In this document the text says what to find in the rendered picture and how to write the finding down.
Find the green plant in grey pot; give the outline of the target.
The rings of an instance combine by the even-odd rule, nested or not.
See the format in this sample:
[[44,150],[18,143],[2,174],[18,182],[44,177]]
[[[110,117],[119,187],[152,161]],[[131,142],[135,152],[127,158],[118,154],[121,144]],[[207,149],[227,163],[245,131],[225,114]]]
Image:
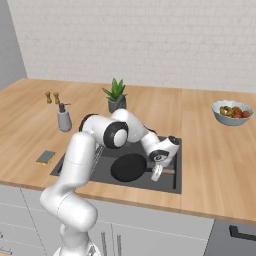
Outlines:
[[126,95],[124,94],[125,85],[123,80],[117,81],[112,79],[111,89],[107,90],[103,88],[103,91],[107,94],[108,109],[110,113],[113,113],[117,109],[126,108]]

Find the grey panel under sink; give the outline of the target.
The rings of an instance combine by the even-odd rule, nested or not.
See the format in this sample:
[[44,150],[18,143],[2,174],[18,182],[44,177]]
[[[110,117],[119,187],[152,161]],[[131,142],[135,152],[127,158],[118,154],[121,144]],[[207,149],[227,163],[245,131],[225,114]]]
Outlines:
[[101,221],[207,240],[213,219],[89,199]]

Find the yellow fruit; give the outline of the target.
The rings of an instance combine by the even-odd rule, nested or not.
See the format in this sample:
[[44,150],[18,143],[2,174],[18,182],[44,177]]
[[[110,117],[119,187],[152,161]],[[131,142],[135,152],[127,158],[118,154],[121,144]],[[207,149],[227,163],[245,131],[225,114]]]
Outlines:
[[220,107],[220,114],[223,116],[231,117],[234,113],[234,109],[229,106],[221,106]]

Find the grey cupboard door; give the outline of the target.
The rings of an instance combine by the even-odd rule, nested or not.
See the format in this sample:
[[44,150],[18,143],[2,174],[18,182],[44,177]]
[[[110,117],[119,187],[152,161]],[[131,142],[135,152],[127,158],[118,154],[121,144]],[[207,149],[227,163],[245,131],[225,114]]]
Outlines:
[[181,235],[150,231],[142,228],[113,224],[121,235],[122,256],[204,256],[207,241]]
[[[41,206],[41,191],[22,188],[21,193],[47,255],[53,256],[56,250],[62,245],[60,235],[61,222],[46,212]],[[97,220],[95,226],[89,231],[92,242],[98,247],[101,256],[103,256],[101,232],[106,233],[107,255],[114,256],[111,224]]]

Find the grey drawer front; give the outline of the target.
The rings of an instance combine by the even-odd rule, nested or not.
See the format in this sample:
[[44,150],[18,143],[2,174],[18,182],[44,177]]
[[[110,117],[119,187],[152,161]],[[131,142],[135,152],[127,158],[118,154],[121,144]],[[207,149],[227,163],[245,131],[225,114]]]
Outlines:
[[18,206],[0,204],[0,223],[22,228],[34,228],[29,211]]
[[0,204],[25,208],[26,204],[18,187],[0,185]]
[[0,250],[10,251],[12,256],[47,256],[35,230],[0,224],[0,232]]

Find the dark grey sink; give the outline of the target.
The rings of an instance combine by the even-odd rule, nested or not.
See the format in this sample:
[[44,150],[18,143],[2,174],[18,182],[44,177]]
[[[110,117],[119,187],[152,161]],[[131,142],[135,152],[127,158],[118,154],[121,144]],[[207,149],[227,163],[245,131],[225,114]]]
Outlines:
[[[129,153],[140,154],[146,159],[146,172],[135,181],[117,181],[111,175],[111,166],[119,157]],[[120,149],[104,148],[99,152],[99,154],[100,157],[95,162],[94,169],[92,170],[90,177],[91,181],[160,192],[176,194],[182,193],[182,148],[179,148],[179,151],[172,159],[169,166],[164,168],[160,178],[157,181],[153,181],[151,179],[154,163],[147,158],[141,142],[126,143]]]

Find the grey soap dispenser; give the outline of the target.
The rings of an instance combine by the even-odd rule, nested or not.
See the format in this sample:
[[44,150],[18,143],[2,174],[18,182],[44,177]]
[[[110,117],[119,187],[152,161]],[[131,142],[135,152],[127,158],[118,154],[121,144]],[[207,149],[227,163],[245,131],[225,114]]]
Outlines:
[[58,109],[58,128],[62,132],[69,132],[72,129],[72,121],[69,112],[65,109],[65,104],[60,103]]

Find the pale blue bowl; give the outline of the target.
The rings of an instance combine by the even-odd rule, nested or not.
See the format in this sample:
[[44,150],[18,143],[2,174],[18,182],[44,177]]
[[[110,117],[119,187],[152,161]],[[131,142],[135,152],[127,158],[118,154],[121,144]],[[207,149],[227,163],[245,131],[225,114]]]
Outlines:
[[[223,116],[220,114],[220,107],[221,106],[229,106],[231,108],[234,108],[235,106],[239,107],[242,112],[243,111],[249,111],[250,112],[250,116],[248,118],[233,118],[228,117],[228,116]],[[241,126],[243,125],[245,122],[247,122],[248,120],[250,120],[252,118],[252,116],[254,115],[254,109],[251,108],[249,105],[244,104],[242,102],[236,102],[234,100],[219,100],[216,101],[212,104],[211,106],[213,114],[215,116],[215,119],[226,126]]]

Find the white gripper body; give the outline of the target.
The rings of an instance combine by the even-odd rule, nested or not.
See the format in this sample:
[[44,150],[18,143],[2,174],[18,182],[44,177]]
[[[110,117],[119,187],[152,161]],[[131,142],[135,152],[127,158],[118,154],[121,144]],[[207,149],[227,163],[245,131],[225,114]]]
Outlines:
[[163,171],[162,165],[155,165],[152,169],[151,179],[153,181],[157,181],[160,178],[162,171]]

